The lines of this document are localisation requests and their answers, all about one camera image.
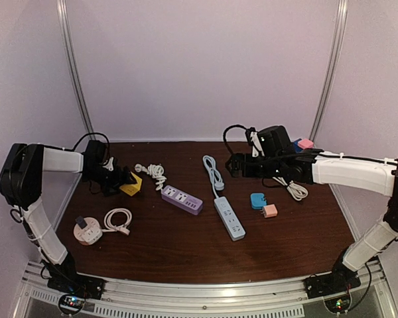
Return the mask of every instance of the wooden table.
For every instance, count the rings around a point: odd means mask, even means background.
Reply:
[[[234,143],[248,151],[245,143]],[[214,209],[211,185],[202,157],[213,156],[226,188],[223,191],[246,230],[232,242]],[[149,176],[141,193],[113,197],[92,195],[80,184],[58,228],[58,236],[76,259],[79,272],[146,282],[256,282],[325,272],[353,242],[351,232],[327,185],[307,185],[309,196],[297,203],[283,188],[266,189],[261,180],[231,178],[224,168],[229,155],[222,142],[156,142],[112,144],[120,165],[165,167],[167,183],[204,201],[198,216],[161,199]],[[263,192],[279,215],[264,219],[251,208],[249,196]],[[82,246],[72,231],[78,215],[95,217],[116,207],[133,213],[130,235],[106,233],[92,246]],[[115,216],[113,222],[125,221]]]

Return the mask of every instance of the white wall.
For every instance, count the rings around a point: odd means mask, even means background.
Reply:
[[[78,0],[68,16],[93,126],[113,140],[309,135],[337,1]],[[244,139],[241,131],[230,137]]]
[[[14,142],[72,146],[84,128],[65,60],[54,0],[0,1],[0,169]],[[53,221],[73,176],[44,178]],[[0,195],[0,318],[8,317],[29,258],[37,252]]]
[[[398,156],[398,1],[350,1],[344,45],[320,147],[376,158]],[[342,188],[363,233],[386,211],[387,198]],[[398,242],[381,255],[398,306]]]

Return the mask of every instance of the robotic arm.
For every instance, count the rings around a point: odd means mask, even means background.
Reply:
[[[82,181],[97,182],[105,196],[119,193],[120,186],[136,181],[128,167],[120,168],[98,140],[89,141],[83,153],[43,144],[14,144],[0,173],[0,193],[13,206],[11,213],[17,213],[19,220],[13,217],[23,224],[29,240],[39,249],[51,276],[48,286],[100,299],[103,280],[76,272],[74,259],[46,216],[41,199],[43,171],[82,173]]]
[[[224,142],[227,145],[226,133]],[[360,285],[356,272],[374,256],[398,240],[398,159],[371,159],[333,154],[321,149],[296,153],[283,126],[256,132],[246,129],[252,154],[234,154],[226,163],[232,176],[282,177],[307,184],[339,184],[378,192],[391,199],[377,223],[341,253],[327,275],[305,280],[309,298],[343,292],[348,284]]]

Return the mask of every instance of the blue block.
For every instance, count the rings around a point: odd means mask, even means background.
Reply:
[[[301,140],[302,140],[302,138],[299,138],[299,139],[297,139],[297,140],[295,140],[295,141],[293,142],[293,146],[294,146],[295,151],[296,151],[297,153],[302,151],[302,148],[301,148],[300,146],[298,146],[298,142],[300,142]]]
[[[261,210],[267,205],[264,193],[252,193],[251,194],[251,206],[254,210]]]

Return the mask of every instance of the coiled white cable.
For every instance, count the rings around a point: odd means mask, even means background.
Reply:
[[[285,186],[286,190],[289,191],[293,199],[296,201],[301,201],[308,196],[308,190],[293,181],[288,184],[282,177],[274,177],[273,179],[279,182],[282,186]]]
[[[156,179],[156,190],[162,190],[164,187],[164,183],[166,181],[166,177],[164,176],[164,167],[162,167],[160,164],[149,164],[149,167],[144,167],[141,164],[136,164],[134,166],[134,170],[136,172],[144,172],[148,175],[150,175],[153,179]]]
[[[113,225],[111,222],[112,217],[116,213],[124,213],[127,216],[127,220],[124,224],[121,225]],[[128,235],[130,233],[128,226],[131,223],[131,220],[133,219],[133,215],[131,214],[130,210],[128,209],[123,209],[123,208],[118,208],[118,209],[113,209],[106,213],[105,219],[103,220],[103,223],[105,224],[105,229],[101,230],[102,232],[121,232],[125,235]]]
[[[215,159],[211,156],[205,155],[202,159],[206,171],[210,176],[210,181],[212,184],[212,191],[214,192],[215,198],[218,198],[217,191],[224,190],[224,182],[221,177],[221,173],[217,170],[217,163]]]

